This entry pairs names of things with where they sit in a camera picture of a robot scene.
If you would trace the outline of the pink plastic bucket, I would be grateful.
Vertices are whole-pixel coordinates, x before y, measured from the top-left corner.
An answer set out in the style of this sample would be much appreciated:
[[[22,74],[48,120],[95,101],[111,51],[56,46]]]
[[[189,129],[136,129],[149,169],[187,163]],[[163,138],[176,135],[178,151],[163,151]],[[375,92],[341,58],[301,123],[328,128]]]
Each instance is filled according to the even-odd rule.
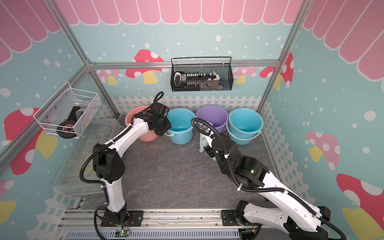
[[[136,107],[134,108],[133,110],[131,110],[126,118],[125,118],[125,123],[126,123],[126,126],[128,126],[129,124],[133,125],[132,123],[132,117],[135,115],[135,114],[138,114],[139,112],[143,111],[144,109],[146,109],[148,106],[140,106],[140,107]],[[138,139],[142,142],[151,142],[151,141],[154,141],[155,139],[157,139],[158,136],[156,135],[156,133],[153,131],[153,130],[148,130],[146,132],[143,132],[141,131],[141,135],[138,137]]]

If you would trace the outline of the light green cloth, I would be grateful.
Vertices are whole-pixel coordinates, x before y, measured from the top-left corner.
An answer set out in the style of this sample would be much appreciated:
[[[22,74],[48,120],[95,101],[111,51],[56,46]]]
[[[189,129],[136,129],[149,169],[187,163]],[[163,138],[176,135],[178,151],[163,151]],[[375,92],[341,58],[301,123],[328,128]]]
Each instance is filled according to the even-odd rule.
[[[208,137],[208,136],[200,133],[200,141],[199,141],[199,143],[200,143],[200,148],[199,148],[200,153],[203,153],[205,151],[206,147],[211,148],[212,147],[212,141],[213,140],[212,140],[211,137]]]

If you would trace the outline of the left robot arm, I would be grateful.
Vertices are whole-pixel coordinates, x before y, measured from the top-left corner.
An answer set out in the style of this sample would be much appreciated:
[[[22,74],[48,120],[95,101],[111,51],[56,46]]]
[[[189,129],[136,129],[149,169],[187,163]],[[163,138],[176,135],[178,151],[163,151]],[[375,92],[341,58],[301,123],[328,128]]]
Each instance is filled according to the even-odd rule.
[[[123,197],[122,177],[125,164],[122,157],[126,150],[142,135],[154,131],[157,136],[163,136],[172,128],[167,115],[169,108],[161,103],[152,103],[135,114],[131,123],[117,136],[105,144],[94,146],[93,169],[100,179],[106,196],[105,216],[117,226],[129,221],[127,204]]]

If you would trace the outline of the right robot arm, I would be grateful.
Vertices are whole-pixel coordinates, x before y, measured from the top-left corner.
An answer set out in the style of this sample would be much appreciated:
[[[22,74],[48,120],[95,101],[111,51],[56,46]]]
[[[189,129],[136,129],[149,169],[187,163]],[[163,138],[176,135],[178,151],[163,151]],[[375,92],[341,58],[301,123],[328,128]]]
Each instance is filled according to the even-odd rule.
[[[316,207],[291,192],[264,164],[242,155],[229,137],[200,135],[200,148],[216,160],[220,171],[239,191],[260,194],[276,206],[268,209],[239,201],[232,212],[232,218],[239,225],[273,227],[288,234],[292,240],[329,238],[322,226],[330,225],[331,211]]]

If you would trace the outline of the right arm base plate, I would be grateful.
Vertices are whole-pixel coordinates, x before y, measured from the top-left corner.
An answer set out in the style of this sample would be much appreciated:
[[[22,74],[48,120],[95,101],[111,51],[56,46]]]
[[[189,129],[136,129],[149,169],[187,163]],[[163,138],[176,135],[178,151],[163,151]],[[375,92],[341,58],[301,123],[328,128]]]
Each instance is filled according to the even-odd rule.
[[[251,226],[253,228],[261,227],[262,224],[248,222],[244,217],[239,216],[235,213],[235,210],[222,210],[221,219],[223,226]]]

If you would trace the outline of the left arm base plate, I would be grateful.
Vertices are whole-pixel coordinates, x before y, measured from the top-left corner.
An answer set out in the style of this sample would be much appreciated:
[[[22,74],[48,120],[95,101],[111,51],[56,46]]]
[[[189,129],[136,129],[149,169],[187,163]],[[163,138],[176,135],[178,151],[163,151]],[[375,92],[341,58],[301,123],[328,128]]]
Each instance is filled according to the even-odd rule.
[[[143,211],[122,210],[118,213],[107,210],[102,218],[102,227],[140,227]]]

